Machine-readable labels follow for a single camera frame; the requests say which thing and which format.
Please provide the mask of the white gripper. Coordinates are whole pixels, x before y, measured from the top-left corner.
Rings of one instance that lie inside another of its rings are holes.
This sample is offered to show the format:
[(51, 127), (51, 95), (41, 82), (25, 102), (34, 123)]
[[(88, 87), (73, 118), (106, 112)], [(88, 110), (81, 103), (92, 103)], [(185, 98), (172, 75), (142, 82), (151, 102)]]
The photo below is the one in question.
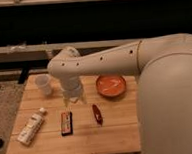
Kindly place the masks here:
[(83, 95), (83, 86), (80, 77), (71, 76), (70, 78), (61, 78), (61, 91), (65, 99), (63, 103), (65, 107), (68, 108), (70, 102), (78, 100), (82, 104), (87, 104), (86, 97)]

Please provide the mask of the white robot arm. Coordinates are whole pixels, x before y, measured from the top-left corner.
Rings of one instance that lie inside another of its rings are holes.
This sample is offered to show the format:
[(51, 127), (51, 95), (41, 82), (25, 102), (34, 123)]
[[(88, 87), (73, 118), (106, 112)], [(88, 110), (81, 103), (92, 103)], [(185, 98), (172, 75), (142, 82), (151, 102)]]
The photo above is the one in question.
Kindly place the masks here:
[(142, 154), (192, 154), (192, 34), (145, 38), (85, 56), (69, 46), (47, 66), (67, 97), (80, 94), (83, 75), (135, 75)]

